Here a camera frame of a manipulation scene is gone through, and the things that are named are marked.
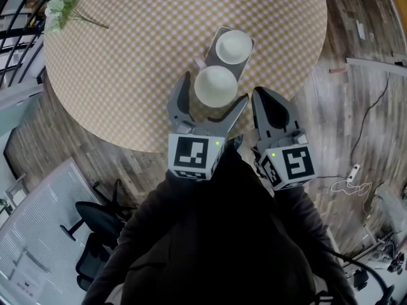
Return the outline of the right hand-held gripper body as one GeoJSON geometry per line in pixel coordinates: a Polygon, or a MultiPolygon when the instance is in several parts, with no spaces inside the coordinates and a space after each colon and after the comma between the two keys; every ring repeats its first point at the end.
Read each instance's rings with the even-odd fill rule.
{"type": "Polygon", "coordinates": [[[267,130],[256,144],[260,158],[256,166],[274,191],[302,186],[316,178],[313,152],[305,131],[267,130]]]}

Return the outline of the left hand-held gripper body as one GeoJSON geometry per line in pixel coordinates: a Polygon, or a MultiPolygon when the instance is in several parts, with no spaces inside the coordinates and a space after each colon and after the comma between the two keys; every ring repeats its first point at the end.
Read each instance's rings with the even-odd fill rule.
{"type": "Polygon", "coordinates": [[[174,119],[168,139],[168,168],[179,178],[211,180],[229,136],[227,120],[194,123],[174,119]]]}

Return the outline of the white cup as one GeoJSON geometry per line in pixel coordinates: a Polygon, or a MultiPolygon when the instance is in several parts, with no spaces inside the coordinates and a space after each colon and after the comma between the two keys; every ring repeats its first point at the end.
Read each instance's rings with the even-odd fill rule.
{"type": "Polygon", "coordinates": [[[198,73],[194,89],[201,103],[211,108],[220,108],[228,105],[236,97],[238,83],[230,70],[212,65],[198,73]]]}
{"type": "Polygon", "coordinates": [[[240,30],[230,30],[222,34],[216,42],[216,55],[230,65],[241,64],[252,52],[253,42],[250,36],[240,30]]]}

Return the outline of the grey rectangular tray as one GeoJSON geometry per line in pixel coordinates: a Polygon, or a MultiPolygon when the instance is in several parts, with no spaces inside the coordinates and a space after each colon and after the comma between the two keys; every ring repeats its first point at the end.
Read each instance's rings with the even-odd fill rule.
{"type": "MultiPolygon", "coordinates": [[[[246,65],[247,65],[247,63],[248,63],[248,61],[249,61],[249,59],[251,57],[251,55],[246,61],[242,62],[241,64],[230,65],[230,64],[226,64],[226,63],[222,62],[219,59],[219,57],[216,55],[216,49],[215,49],[216,42],[219,39],[219,37],[222,34],[224,34],[225,32],[232,31],[232,30],[234,30],[234,29],[231,29],[231,28],[228,28],[228,27],[220,27],[217,30],[217,32],[216,32],[216,34],[214,36],[214,39],[212,40],[212,42],[210,44],[210,47],[207,50],[207,53],[206,53],[206,56],[205,56],[204,60],[205,60],[206,65],[208,65],[208,66],[210,66],[210,65],[219,65],[219,66],[227,68],[228,70],[230,70],[233,73],[233,75],[236,77],[237,81],[239,81],[239,79],[241,78],[241,76],[242,76],[242,74],[244,72],[244,69],[245,69],[245,67],[246,67],[246,65]]],[[[255,44],[255,40],[253,40],[253,39],[252,39],[252,42],[253,42],[253,48],[252,48],[252,52],[253,52],[254,47],[255,47],[256,44],[255,44]]]]}

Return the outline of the person's right forearm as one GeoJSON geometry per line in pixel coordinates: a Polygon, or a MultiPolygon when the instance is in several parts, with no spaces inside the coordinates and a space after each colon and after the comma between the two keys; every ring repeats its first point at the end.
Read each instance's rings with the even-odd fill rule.
{"type": "Polygon", "coordinates": [[[303,186],[278,190],[274,199],[285,228],[298,245],[330,246],[326,227],[303,186]]]}

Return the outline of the person's left forearm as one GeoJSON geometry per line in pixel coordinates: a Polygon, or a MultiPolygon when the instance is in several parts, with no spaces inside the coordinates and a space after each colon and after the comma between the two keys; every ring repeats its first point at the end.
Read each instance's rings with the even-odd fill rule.
{"type": "Polygon", "coordinates": [[[147,195],[125,224],[118,244],[146,246],[162,237],[205,185],[203,181],[178,178],[168,171],[165,180],[147,195]]]}

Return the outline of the round table checkered tablecloth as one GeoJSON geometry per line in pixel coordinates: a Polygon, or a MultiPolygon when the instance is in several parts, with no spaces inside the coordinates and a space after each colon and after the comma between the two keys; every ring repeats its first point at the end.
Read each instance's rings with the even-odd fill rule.
{"type": "Polygon", "coordinates": [[[85,129],[117,146],[167,148],[169,94],[197,73],[217,30],[244,31],[254,51],[238,82],[292,98],[321,54],[326,0],[79,0],[96,20],[71,20],[45,34],[46,70],[65,110],[85,129]]]}

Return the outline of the white power strip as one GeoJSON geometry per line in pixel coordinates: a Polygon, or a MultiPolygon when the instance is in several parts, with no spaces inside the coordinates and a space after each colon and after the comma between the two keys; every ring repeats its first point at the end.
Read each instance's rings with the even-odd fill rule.
{"type": "Polygon", "coordinates": [[[355,176],[357,175],[359,169],[360,169],[360,164],[356,163],[352,166],[352,168],[350,169],[347,178],[346,178],[346,182],[348,183],[352,183],[353,180],[355,179],[355,176]]]}

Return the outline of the person's dark jacket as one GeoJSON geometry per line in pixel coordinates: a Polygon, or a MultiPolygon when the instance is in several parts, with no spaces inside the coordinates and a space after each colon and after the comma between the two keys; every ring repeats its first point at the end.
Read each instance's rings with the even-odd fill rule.
{"type": "Polygon", "coordinates": [[[343,268],[321,243],[298,245],[274,199],[236,149],[171,228],[114,249],[83,305],[357,305],[343,268]]]}

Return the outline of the grey bag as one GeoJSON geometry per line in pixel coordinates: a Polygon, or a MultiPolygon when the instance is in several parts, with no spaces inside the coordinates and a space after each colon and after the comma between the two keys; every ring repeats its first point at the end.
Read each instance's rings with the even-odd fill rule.
{"type": "Polygon", "coordinates": [[[407,209],[385,184],[375,190],[375,198],[382,213],[395,233],[407,231],[407,209]]]}

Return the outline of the black office chair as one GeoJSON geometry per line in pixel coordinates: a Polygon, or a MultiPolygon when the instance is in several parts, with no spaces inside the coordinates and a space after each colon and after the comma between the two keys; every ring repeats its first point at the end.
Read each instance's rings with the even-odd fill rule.
{"type": "Polygon", "coordinates": [[[103,201],[103,204],[92,203],[90,201],[78,201],[75,204],[80,220],[70,229],[61,225],[61,230],[75,241],[74,233],[86,224],[91,233],[86,241],[85,249],[79,258],[75,270],[76,281],[80,289],[87,291],[109,260],[113,250],[117,246],[117,239],[125,223],[131,217],[131,211],[135,207],[123,206],[118,202],[118,190],[122,188],[120,179],[114,183],[112,199],[105,197],[97,187],[93,185],[94,192],[103,201]]]}

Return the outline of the black and white harness buckle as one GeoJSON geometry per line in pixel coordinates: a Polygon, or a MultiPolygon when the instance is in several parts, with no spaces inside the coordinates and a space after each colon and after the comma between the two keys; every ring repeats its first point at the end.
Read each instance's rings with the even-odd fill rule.
{"type": "Polygon", "coordinates": [[[321,291],[315,295],[314,301],[311,305],[332,305],[334,297],[326,291],[321,291]]]}

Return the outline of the white artificial flower bunch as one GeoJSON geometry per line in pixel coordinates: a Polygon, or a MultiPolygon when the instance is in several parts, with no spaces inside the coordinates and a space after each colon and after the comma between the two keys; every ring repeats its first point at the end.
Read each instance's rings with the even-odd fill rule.
{"type": "Polygon", "coordinates": [[[45,29],[48,32],[60,32],[68,22],[80,21],[96,25],[103,29],[109,27],[80,13],[77,6],[79,0],[49,0],[45,8],[45,29]]]}

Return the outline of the frosted glass partition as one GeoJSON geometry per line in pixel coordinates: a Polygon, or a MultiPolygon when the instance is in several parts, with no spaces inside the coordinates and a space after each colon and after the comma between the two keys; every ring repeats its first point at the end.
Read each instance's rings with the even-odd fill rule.
{"type": "Polygon", "coordinates": [[[28,117],[43,93],[43,84],[23,83],[0,91],[0,154],[3,155],[11,132],[28,117]]]}

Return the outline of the black metal railing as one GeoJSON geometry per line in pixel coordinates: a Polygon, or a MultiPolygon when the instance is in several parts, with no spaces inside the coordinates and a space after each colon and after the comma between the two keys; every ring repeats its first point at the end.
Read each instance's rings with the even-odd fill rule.
{"type": "Polygon", "coordinates": [[[43,30],[44,0],[0,0],[0,89],[16,81],[18,71],[43,30]]]}

